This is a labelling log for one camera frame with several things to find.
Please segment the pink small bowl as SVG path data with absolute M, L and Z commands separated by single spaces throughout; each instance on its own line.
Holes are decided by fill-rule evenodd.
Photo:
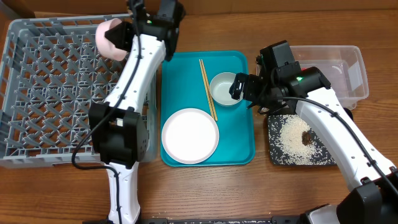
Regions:
M 127 51 L 117 49 L 116 46 L 105 37 L 105 32 L 122 23 L 122 20 L 116 18 L 102 22 L 98 25 L 95 34 L 95 41 L 98 52 L 109 59 L 122 61 L 127 55 Z

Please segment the grey-green bowl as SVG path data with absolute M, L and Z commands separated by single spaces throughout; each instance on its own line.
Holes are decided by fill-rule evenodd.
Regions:
M 229 93 L 229 89 L 232 86 L 235 73 L 223 72 L 217 74 L 210 83 L 210 92 L 213 99 L 221 106 L 233 106 L 238 104 L 243 99 L 243 93 L 239 100 L 234 100 Z

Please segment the brown mushroom piece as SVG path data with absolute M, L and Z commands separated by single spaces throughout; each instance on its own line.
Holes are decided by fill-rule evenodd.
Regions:
M 304 131 L 302 133 L 302 144 L 304 146 L 313 144 L 313 133 L 311 131 Z

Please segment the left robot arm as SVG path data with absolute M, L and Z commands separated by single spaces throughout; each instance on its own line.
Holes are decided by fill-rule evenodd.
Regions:
M 143 1 L 128 1 L 132 21 L 111 19 L 96 29 L 100 55 L 127 62 L 102 103 L 92 103 L 88 117 L 93 149 L 109 178 L 111 208 L 107 223 L 139 223 L 137 170 L 149 158 L 153 131 L 143 109 L 155 74 L 163 61 L 172 59 L 179 26 L 185 15 L 178 1 L 162 1 L 157 14 L 146 12 Z

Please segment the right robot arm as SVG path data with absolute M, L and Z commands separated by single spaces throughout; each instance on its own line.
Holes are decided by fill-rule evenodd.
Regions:
M 397 223 L 397 166 L 364 136 L 317 67 L 302 69 L 286 40 L 261 49 L 259 75 L 237 73 L 235 100 L 269 112 L 289 107 L 320 138 L 338 165 L 349 194 L 338 205 L 301 214 L 297 223 Z

